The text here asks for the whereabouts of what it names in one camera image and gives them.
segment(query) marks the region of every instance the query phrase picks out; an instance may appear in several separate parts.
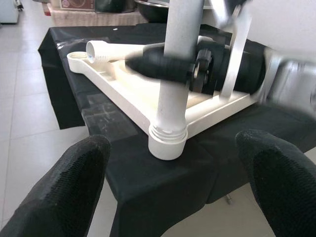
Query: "metal bracket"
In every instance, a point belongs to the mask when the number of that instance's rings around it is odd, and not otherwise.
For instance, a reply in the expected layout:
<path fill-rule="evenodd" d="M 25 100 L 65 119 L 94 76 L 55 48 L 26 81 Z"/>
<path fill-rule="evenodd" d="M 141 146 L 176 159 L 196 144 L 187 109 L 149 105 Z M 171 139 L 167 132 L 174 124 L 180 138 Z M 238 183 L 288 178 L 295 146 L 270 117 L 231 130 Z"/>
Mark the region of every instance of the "metal bracket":
<path fill-rule="evenodd" d="M 233 20 L 233 37 L 231 40 L 231 56 L 228 65 L 228 70 L 224 82 L 221 96 L 230 98 L 234 90 L 236 79 L 238 76 L 241 58 L 245 44 L 247 41 L 250 25 L 251 15 L 248 5 L 245 4 L 240 10 L 239 15 Z"/>

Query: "tiled floor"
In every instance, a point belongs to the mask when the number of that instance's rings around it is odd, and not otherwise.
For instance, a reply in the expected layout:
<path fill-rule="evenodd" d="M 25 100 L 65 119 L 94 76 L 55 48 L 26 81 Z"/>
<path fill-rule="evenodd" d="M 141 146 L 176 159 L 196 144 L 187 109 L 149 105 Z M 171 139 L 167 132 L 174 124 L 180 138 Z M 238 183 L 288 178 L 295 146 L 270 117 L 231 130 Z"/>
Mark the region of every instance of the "tiled floor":
<path fill-rule="evenodd" d="M 0 227 L 62 153 L 88 135 L 86 127 L 58 129 L 37 53 L 52 22 L 40 3 L 22 2 L 19 23 L 0 28 Z M 316 149 L 308 155 L 316 162 Z M 231 195 L 233 205 L 218 200 L 163 236 L 274 236 L 249 185 Z M 115 210 L 116 200 L 105 182 L 88 236 L 109 236 Z"/>

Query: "black tablecloth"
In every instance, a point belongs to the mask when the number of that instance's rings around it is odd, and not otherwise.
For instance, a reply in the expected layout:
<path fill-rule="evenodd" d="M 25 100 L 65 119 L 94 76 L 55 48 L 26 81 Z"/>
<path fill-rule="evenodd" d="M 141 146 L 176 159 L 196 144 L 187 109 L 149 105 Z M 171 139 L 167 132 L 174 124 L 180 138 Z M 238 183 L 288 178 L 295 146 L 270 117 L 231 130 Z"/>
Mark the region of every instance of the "black tablecloth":
<path fill-rule="evenodd" d="M 202 26 L 201 35 L 230 41 L 230 34 Z M 235 135 L 265 130 L 298 146 L 316 146 L 316 122 L 275 106 L 252 105 L 187 141 L 174 161 L 154 158 L 147 135 L 85 76 L 69 70 L 67 54 L 85 51 L 90 39 L 113 43 L 164 41 L 165 25 L 50 28 L 40 46 L 49 96 L 60 128 L 84 125 L 112 144 L 107 180 L 118 201 L 112 237 L 158 237 L 168 228 L 247 182 Z M 249 41 L 249 50 L 263 46 Z"/>

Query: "white plastic base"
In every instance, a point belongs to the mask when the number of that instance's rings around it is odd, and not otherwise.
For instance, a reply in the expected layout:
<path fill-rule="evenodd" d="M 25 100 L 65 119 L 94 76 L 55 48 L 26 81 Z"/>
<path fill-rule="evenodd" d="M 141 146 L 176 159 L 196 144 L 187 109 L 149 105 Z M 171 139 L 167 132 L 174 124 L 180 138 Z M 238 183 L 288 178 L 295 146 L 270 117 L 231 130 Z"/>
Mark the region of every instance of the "white plastic base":
<path fill-rule="evenodd" d="M 159 80 L 146 78 L 125 68 L 124 60 L 91 64 L 85 52 L 73 52 L 67 58 L 72 72 L 89 78 L 148 134 L 151 153 L 163 160 L 178 158 L 187 139 L 255 102 L 249 94 L 235 91 L 229 99 L 221 99 L 219 92 L 213 97 L 190 92 L 185 113 L 188 132 L 176 142 L 172 139 L 162 141 L 151 126 L 157 114 Z"/>

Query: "white appliance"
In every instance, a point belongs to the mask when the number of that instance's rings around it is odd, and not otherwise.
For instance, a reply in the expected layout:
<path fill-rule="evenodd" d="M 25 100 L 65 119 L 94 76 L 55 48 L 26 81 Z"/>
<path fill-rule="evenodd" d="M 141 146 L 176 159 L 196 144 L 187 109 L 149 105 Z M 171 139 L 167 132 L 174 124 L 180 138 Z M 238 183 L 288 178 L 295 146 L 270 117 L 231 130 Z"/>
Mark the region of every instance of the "white appliance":
<path fill-rule="evenodd" d="M 15 0 L 0 0 L 0 23 L 17 23 L 18 18 Z"/>

